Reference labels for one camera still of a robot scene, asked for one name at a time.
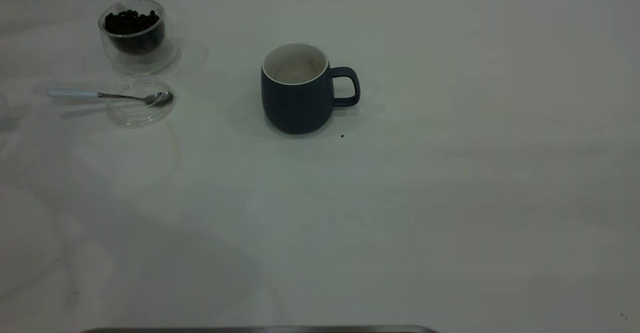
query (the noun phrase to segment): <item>white table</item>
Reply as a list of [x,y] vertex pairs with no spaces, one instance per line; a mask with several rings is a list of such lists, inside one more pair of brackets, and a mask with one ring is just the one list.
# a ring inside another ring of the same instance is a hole
[[[140,129],[42,93],[112,87],[116,1],[0,0],[3,333],[640,329],[640,0],[158,0],[178,102]],[[297,139],[259,94],[291,41],[362,87]]]

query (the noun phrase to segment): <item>dark blue mug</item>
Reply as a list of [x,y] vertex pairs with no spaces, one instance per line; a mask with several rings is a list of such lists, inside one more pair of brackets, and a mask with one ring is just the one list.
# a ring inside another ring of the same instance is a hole
[[[336,77],[348,77],[354,96],[334,97]],[[310,133],[327,123],[334,107],[351,107],[360,100],[356,72],[331,68],[322,50],[291,43],[272,50],[262,62],[262,107],[269,121],[284,133]]]

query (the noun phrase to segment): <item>metal spoon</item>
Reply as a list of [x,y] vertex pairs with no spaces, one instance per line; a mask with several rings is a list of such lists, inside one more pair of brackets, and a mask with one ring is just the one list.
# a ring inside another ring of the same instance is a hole
[[71,98],[71,99],[91,99],[91,98],[112,98],[112,99],[132,99],[134,101],[140,101],[147,103],[147,105],[153,107],[163,107],[174,101],[174,94],[170,91],[160,91],[158,93],[149,94],[144,98],[138,98],[137,96],[119,95],[119,94],[107,94],[100,93],[91,90],[82,89],[47,89],[46,95],[50,98]]

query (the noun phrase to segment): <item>light blue spoon handle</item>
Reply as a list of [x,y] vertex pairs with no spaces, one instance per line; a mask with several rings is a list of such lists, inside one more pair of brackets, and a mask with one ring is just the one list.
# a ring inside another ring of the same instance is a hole
[[46,95],[50,98],[98,98],[99,94],[92,90],[82,89],[47,89]]

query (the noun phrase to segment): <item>coffee bean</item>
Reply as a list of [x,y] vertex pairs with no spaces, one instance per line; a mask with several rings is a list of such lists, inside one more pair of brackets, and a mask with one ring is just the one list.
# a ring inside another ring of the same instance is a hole
[[[160,21],[155,11],[149,14],[138,14],[137,11],[128,9],[117,14],[109,13],[104,19],[104,30],[115,35],[132,35],[144,32]],[[130,55],[146,55],[153,52],[165,38],[165,25],[157,27],[131,37],[109,37],[114,46]]]

